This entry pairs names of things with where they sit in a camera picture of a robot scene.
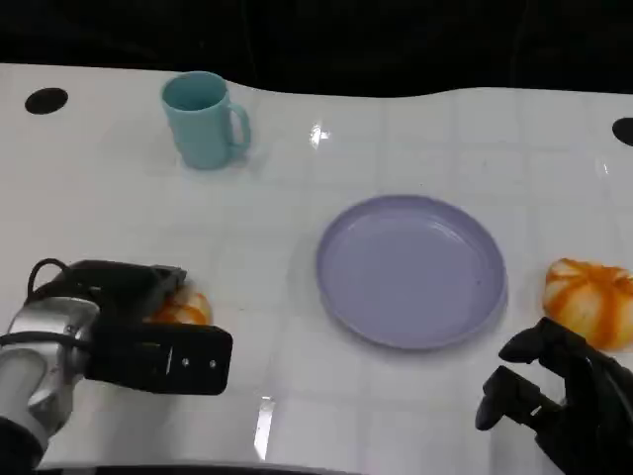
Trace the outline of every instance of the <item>teal mug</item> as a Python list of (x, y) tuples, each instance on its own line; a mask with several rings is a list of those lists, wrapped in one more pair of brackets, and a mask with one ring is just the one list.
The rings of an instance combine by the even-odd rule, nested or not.
[[(218, 75), (185, 72), (167, 81), (160, 97), (176, 147), (192, 168), (220, 168), (250, 145), (248, 115), (230, 102), (226, 81)], [(239, 118), (242, 143), (234, 141), (231, 112)]]

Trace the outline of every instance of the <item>purple plate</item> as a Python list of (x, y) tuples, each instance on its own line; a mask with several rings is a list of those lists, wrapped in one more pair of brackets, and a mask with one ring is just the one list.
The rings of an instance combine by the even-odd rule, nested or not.
[(357, 333), (406, 349), (463, 339), (501, 316), (503, 257), (475, 219), (444, 202), (383, 196), (339, 215), (321, 238), (326, 310)]

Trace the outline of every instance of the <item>black hole in table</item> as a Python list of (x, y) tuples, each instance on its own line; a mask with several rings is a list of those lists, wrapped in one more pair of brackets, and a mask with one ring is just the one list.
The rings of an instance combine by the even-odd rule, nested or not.
[(68, 93), (58, 87), (40, 89), (29, 96), (25, 107), (31, 114), (50, 114), (61, 109), (68, 101)]

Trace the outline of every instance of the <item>black cable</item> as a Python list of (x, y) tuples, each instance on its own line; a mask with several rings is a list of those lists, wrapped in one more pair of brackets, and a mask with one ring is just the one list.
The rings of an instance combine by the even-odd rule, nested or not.
[(34, 286), (36, 283), (36, 278), (38, 277), (38, 273), (45, 265), (56, 265), (61, 269), (61, 272), (65, 277), (70, 277), (70, 268), (61, 262), (59, 259), (55, 259), (53, 257), (48, 257), (46, 259), (42, 259), (31, 269), (31, 274), (29, 275), (29, 283), (27, 284), (27, 300), (31, 300), (33, 294), (35, 292)]
[(62, 346), (90, 351), (90, 342), (77, 339), (74, 336), (53, 332), (17, 332), (0, 336), (0, 346), (18, 343), (59, 343)]

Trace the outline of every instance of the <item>white table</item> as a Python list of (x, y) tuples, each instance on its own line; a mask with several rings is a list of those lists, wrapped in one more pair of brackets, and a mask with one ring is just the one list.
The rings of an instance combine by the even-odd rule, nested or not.
[[(362, 99), (231, 85), (254, 144), (245, 163), (203, 173), (181, 164), (160, 108), (172, 74), (0, 65), (3, 322), (38, 259), (108, 258), (188, 269), (235, 340), (219, 397), (80, 383), (44, 466), (258, 463), (255, 428), (270, 397), (269, 463), (555, 473), (528, 429), (477, 432), (475, 410), (497, 351), (541, 315), (548, 263), (633, 268), (633, 149), (611, 134), (633, 97), (480, 88)], [(50, 86), (68, 91), (67, 105), (28, 114), (28, 95)], [(323, 313), (312, 270), (319, 234), (346, 206), (388, 192), (443, 198), (493, 233), (510, 297), (492, 332), (400, 354)], [(545, 370), (515, 369), (561, 395)]]

